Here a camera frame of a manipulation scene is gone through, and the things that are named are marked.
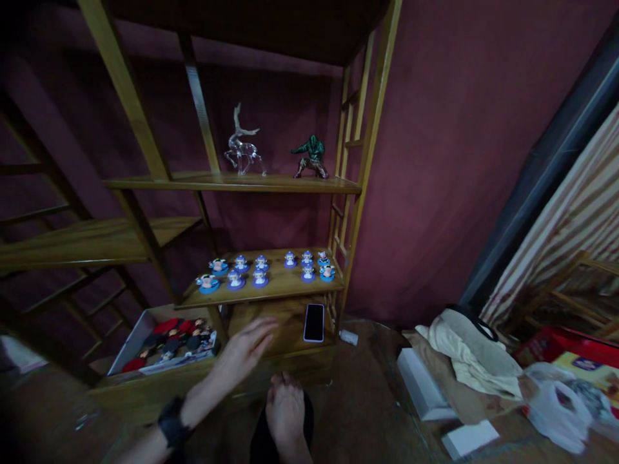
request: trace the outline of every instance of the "green figurine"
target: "green figurine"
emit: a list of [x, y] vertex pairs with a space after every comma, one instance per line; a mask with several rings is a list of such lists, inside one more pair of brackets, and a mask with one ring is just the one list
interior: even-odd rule
[[309, 153], [309, 158], [301, 158], [299, 160], [299, 170], [295, 174], [295, 179], [301, 177], [301, 173], [305, 168], [313, 169], [316, 171], [316, 177], [322, 177], [323, 179], [329, 178], [329, 173], [327, 169], [325, 169], [324, 164], [322, 163], [322, 156], [324, 155], [324, 145], [318, 137], [312, 135], [309, 138], [309, 141], [297, 148], [296, 150], [290, 150], [290, 153], [296, 155], [297, 153]]

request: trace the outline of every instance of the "phone screen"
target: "phone screen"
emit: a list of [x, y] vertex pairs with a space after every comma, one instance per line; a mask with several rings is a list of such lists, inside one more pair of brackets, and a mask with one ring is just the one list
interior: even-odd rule
[[318, 304], [308, 305], [305, 315], [305, 331], [303, 339], [306, 342], [324, 341], [324, 306]]

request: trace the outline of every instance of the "clothing pile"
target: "clothing pile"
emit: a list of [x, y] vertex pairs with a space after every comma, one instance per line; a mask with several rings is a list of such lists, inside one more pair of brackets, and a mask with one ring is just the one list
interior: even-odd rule
[[451, 358], [456, 379], [472, 389], [522, 400], [522, 369], [498, 341], [496, 332], [466, 308], [449, 305], [430, 327], [419, 332], [436, 351]]

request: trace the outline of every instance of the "red wall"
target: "red wall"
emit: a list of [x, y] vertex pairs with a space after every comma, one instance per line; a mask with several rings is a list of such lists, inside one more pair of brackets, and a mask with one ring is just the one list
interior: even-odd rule
[[[146, 164], [79, 12], [45, 8], [29, 44], [8, 61], [6, 87], [91, 212], [118, 216], [101, 179], [146, 173]], [[458, 299], [530, 147], [616, 9], [613, 0], [404, 2], [350, 313], [411, 326]], [[175, 36], [128, 23], [119, 29], [171, 169], [207, 169]], [[288, 150], [311, 133], [325, 142], [333, 171], [340, 70], [203, 40], [195, 47], [208, 63], [203, 87], [220, 152], [241, 101], [241, 124], [260, 127], [248, 141], [270, 172], [293, 173], [297, 157]], [[10, 144], [5, 136], [0, 142]], [[10, 188], [3, 213], [30, 205], [22, 198], [46, 197], [26, 190]], [[205, 197], [225, 248], [326, 241], [327, 196]], [[147, 192], [140, 200], [149, 215], [198, 214], [187, 192]], [[209, 260], [205, 243], [197, 231], [168, 252], [181, 287]], [[130, 271], [153, 305], [167, 301], [152, 267]]]

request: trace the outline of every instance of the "floor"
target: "floor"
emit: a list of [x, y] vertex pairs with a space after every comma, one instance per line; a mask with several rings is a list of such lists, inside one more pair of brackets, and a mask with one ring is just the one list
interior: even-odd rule
[[[344, 323], [359, 335], [359, 345], [340, 343], [332, 384], [308, 389], [317, 420], [315, 462], [451, 462], [440, 442], [448, 426], [417, 418], [397, 370], [397, 354], [407, 341], [372, 322]], [[4, 374], [2, 386], [3, 419], [10, 420], [14, 443], [27, 462], [108, 463], [144, 433], [98, 410], [80, 383], [51, 366], [26, 376]], [[262, 406], [257, 402], [226, 417], [214, 412], [187, 444], [191, 462], [247, 462]], [[613, 442], [592, 434], [585, 454], [574, 457], [539, 435], [519, 412], [493, 425], [501, 438], [464, 461], [611, 463], [619, 452]]]

